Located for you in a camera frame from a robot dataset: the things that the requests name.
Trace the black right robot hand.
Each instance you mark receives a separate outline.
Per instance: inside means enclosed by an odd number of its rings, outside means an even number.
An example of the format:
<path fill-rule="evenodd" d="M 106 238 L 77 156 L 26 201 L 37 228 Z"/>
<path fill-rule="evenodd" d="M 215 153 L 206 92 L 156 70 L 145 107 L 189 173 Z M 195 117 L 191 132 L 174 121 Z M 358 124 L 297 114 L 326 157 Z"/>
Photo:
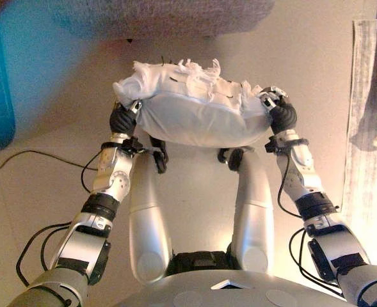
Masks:
<path fill-rule="evenodd" d="M 284 90 L 270 86 L 264 88 L 258 97 L 272 119 L 271 130 L 274 134 L 295 128 L 296 110 L 289 102 L 289 96 Z"/>

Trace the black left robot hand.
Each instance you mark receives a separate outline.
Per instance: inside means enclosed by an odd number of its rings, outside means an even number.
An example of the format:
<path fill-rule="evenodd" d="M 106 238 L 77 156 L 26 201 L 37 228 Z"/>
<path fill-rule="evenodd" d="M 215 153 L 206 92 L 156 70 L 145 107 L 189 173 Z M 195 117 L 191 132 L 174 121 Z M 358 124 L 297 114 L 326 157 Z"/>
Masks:
<path fill-rule="evenodd" d="M 112 133 L 133 136 L 136 127 L 136 117 L 141 109 L 142 101 L 134 100 L 130 108 L 124 107 L 120 102 L 115 103 L 109 118 Z"/>

